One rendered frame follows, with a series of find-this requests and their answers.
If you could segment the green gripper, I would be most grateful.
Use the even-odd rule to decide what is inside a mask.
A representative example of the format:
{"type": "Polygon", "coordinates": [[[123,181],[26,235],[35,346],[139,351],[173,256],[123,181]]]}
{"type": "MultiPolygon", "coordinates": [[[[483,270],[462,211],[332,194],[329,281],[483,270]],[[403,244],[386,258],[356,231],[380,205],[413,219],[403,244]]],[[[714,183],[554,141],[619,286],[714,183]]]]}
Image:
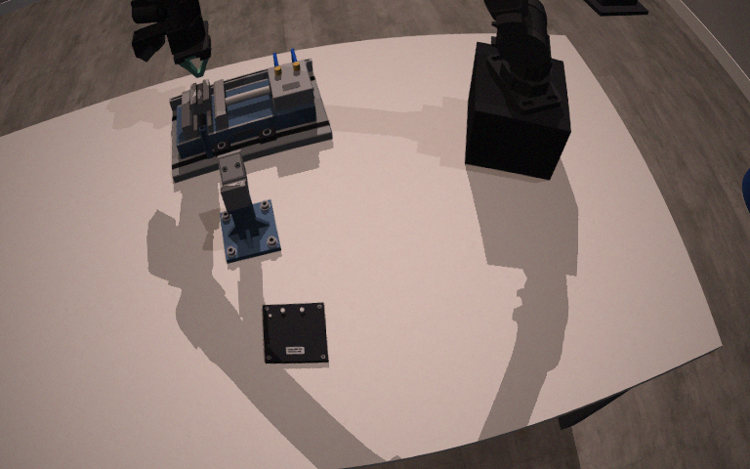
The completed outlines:
{"type": "Polygon", "coordinates": [[[208,21],[202,19],[201,12],[191,24],[182,26],[172,24],[174,28],[186,28],[190,45],[190,49],[174,54],[174,62],[188,70],[196,78],[204,75],[206,65],[211,57],[211,37],[208,35],[208,26],[208,21]],[[195,58],[201,60],[200,69],[197,69],[191,62],[195,58]]]}

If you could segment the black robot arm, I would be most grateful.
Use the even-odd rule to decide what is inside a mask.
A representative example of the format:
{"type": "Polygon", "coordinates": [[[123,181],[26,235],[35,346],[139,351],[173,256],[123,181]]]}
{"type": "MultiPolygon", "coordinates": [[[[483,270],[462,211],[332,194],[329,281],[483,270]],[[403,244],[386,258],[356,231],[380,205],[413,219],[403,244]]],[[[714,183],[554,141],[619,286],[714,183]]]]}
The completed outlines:
{"type": "MultiPolygon", "coordinates": [[[[539,0],[483,1],[496,21],[491,23],[497,28],[491,46],[499,53],[489,55],[486,65],[517,112],[529,115],[559,107],[562,96],[551,82],[553,61],[543,4],[539,0]]],[[[131,6],[135,23],[156,22],[134,31],[136,58],[147,62],[165,44],[164,35],[172,55],[190,49],[186,28],[172,24],[191,24],[201,12],[198,0],[132,0],[131,6]]]]}

